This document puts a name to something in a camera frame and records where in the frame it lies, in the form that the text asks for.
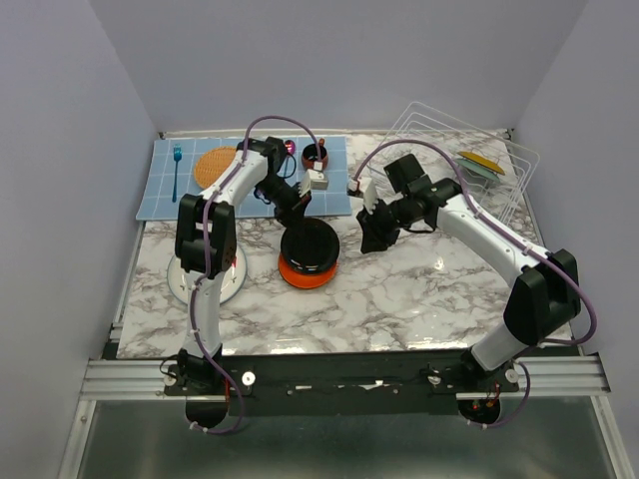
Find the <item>orange plate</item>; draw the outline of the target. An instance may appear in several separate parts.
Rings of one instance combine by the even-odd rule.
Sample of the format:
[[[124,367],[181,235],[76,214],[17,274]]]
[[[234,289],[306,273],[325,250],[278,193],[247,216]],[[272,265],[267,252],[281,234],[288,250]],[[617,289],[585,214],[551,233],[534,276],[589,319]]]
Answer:
[[[301,273],[287,264],[285,258],[280,255],[278,269],[283,280],[298,289],[315,289],[328,284],[337,272],[337,262],[329,269],[319,273]]]

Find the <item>watermelon pattern plate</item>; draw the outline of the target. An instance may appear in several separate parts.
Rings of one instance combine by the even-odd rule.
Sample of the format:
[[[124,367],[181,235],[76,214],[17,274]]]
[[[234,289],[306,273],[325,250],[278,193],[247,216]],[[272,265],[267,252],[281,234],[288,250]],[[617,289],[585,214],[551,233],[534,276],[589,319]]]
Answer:
[[[243,287],[248,273],[248,263],[244,250],[237,246],[236,257],[230,268],[224,273],[221,286],[220,303],[232,299]],[[183,304],[188,304],[195,280],[201,274],[196,271],[186,272],[181,260],[172,256],[167,269],[167,282],[171,293]]]

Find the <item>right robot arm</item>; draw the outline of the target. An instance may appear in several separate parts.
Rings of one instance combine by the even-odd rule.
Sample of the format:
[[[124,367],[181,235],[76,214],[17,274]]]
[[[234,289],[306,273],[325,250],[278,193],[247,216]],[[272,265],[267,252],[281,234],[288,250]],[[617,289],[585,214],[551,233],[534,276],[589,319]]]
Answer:
[[[352,179],[351,195],[363,207],[356,218],[362,253],[385,251],[401,231],[423,222],[456,238],[485,260],[510,286],[501,323],[461,355],[461,383],[479,391],[495,379],[495,370],[549,336],[581,311],[576,291],[578,270],[567,250],[549,252],[527,241],[482,211],[457,181],[433,182],[414,155],[384,169],[397,199],[386,203],[373,181]]]

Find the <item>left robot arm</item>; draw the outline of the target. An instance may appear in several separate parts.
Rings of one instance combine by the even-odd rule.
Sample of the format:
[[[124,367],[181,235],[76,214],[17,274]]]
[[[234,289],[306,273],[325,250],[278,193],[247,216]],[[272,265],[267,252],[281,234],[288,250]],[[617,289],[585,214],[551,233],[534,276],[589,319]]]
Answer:
[[[224,380],[220,304],[224,275],[237,252],[236,207],[257,191],[274,205],[275,218],[284,227],[296,227],[305,217],[311,195],[279,175],[288,155],[281,139],[241,141],[219,179],[201,194],[180,200],[175,255],[196,278],[189,293],[189,332],[177,367],[201,394],[214,392]]]

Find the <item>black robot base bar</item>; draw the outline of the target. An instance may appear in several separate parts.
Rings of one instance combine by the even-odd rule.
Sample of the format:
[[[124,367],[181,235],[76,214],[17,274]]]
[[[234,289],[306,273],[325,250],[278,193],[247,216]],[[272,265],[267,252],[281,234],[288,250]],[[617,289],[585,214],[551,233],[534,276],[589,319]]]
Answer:
[[[454,414],[473,398],[519,389],[507,361],[486,372],[464,349],[361,353],[226,355],[179,352],[164,392],[195,412],[207,402],[247,416]]]

